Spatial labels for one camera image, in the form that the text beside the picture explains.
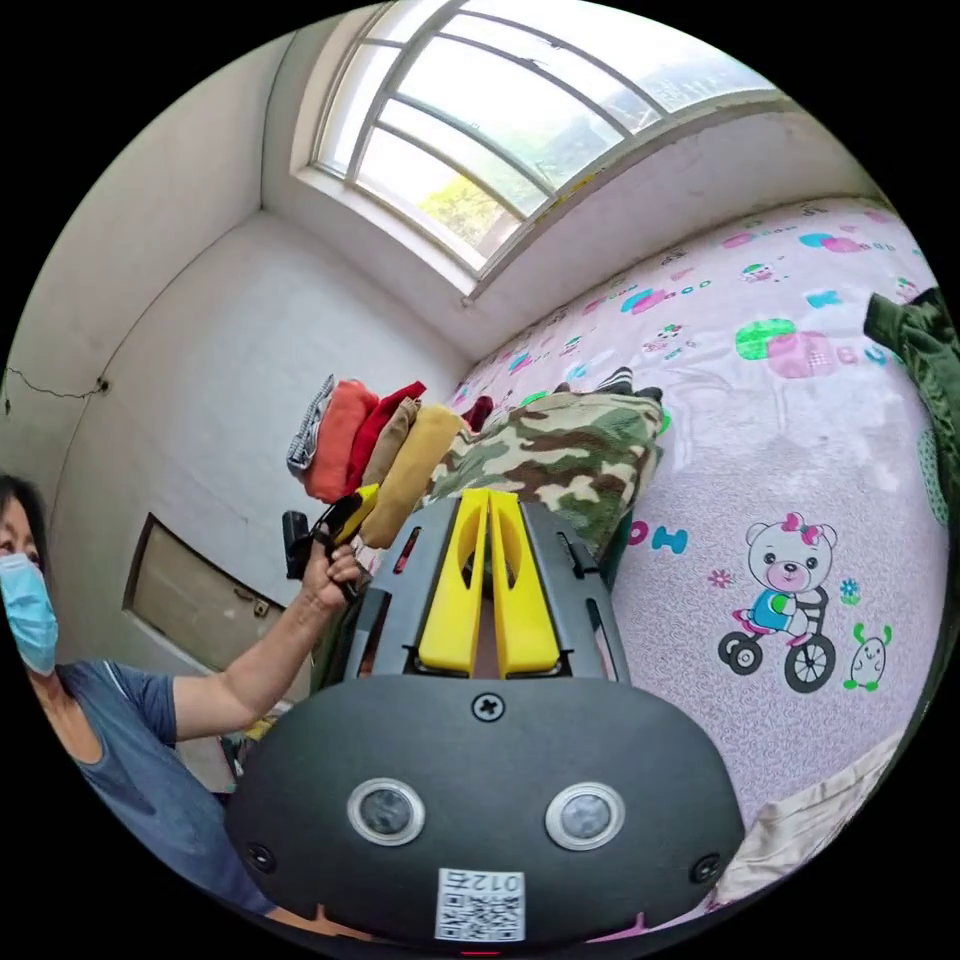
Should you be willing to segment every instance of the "wire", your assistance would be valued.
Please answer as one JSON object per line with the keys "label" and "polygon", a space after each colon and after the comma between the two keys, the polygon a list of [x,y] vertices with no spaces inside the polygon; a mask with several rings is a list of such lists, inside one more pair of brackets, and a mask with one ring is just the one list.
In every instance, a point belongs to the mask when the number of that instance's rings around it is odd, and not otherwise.
{"label": "wire", "polygon": [[19,370],[15,370],[13,367],[7,367],[6,371],[7,373],[15,373],[34,392],[46,393],[51,397],[60,397],[61,399],[68,400],[86,400],[87,397],[92,397],[95,393],[101,393],[103,391],[103,381],[100,380],[93,390],[88,390],[86,393],[57,393],[56,390],[46,390],[43,387],[35,387]]}
{"label": "wire", "polygon": [[[50,397],[58,397],[61,400],[86,400],[87,397],[95,396],[98,393],[106,393],[110,384],[102,377],[97,377],[97,385],[86,393],[58,393],[56,390],[48,390],[45,387],[34,386],[20,370],[14,367],[5,367],[7,373],[15,373],[34,393],[45,393]],[[4,408],[7,415],[10,414],[10,395],[4,397]]]}

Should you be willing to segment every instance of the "brown cloth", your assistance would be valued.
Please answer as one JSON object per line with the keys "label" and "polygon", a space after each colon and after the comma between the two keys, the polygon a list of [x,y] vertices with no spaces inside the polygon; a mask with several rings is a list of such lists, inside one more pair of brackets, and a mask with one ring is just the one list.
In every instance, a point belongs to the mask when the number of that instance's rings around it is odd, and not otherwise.
{"label": "brown cloth", "polygon": [[407,434],[410,433],[410,428],[417,419],[419,409],[419,400],[404,397],[400,401],[400,406],[380,431],[380,436],[373,445],[373,452],[370,454],[370,460],[363,471],[363,479],[360,481],[361,487],[369,486],[371,483],[383,483],[384,477],[393,466],[393,461],[397,459],[404,440],[407,439]]}

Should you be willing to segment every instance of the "beige cloth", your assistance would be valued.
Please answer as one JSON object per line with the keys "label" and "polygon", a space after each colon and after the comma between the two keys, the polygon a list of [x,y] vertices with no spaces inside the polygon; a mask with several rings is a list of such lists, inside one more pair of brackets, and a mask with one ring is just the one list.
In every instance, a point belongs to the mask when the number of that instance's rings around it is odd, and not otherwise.
{"label": "beige cloth", "polygon": [[360,481],[361,487],[369,486],[371,483],[383,483],[384,477],[393,466],[403,441],[407,439],[410,428],[417,419],[417,411],[420,409],[419,400],[411,400],[410,397],[404,397],[400,401],[400,406],[393,412],[393,416],[387,421],[386,426],[380,431],[377,442],[373,445],[370,453],[370,461],[367,463],[367,469],[363,471],[363,479]]}
{"label": "beige cloth", "polygon": [[360,537],[368,547],[385,549],[393,543],[463,425],[462,417],[441,404],[420,409],[380,484],[377,505],[360,527]]}
{"label": "beige cloth", "polygon": [[893,757],[904,731],[786,800],[766,804],[714,891],[725,906],[762,890],[816,856],[853,819]]}

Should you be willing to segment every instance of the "yellow handle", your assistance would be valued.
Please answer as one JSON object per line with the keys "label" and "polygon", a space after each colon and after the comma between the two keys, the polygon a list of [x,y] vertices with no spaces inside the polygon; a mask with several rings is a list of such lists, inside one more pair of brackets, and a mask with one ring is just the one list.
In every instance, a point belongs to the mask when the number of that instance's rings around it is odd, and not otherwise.
{"label": "yellow handle", "polygon": [[371,483],[366,487],[359,487],[354,491],[353,495],[360,497],[360,505],[350,515],[347,522],[343,525],[343,529],[337,534],[334,542],[338,547],[343,543],[349,543],[357,535],[360,524],[367,519],[373,512],[373,508],[377,505],[377,495],[379,492],[380,484],[378,483]]}

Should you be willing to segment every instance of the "yellow cloth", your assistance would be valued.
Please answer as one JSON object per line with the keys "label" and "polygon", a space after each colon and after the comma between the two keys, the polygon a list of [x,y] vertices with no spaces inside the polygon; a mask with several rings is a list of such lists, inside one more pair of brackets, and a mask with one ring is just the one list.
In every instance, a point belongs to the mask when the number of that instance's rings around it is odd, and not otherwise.
{"label": "yellow cloth", "polygon": [[390,472],[393,461],[397,459],[397,454],[410,433],[410,428],[417,419],[419,409],[419,400],[404,397],[400,401],[400,406],[380,431],[380,436],[373,445],[373,452],[370,454],[367,468],[363,471],[363,479],[360,481],[361,487],[367,487],[371,483],[383,483],[384,477]]}
{"label": "yellow cloth", "polygon": [[393,543],[463,426],[463,418],[441,404],[421,408],[380,485],[377,505],[360,527],[368,547],[383,550]]}

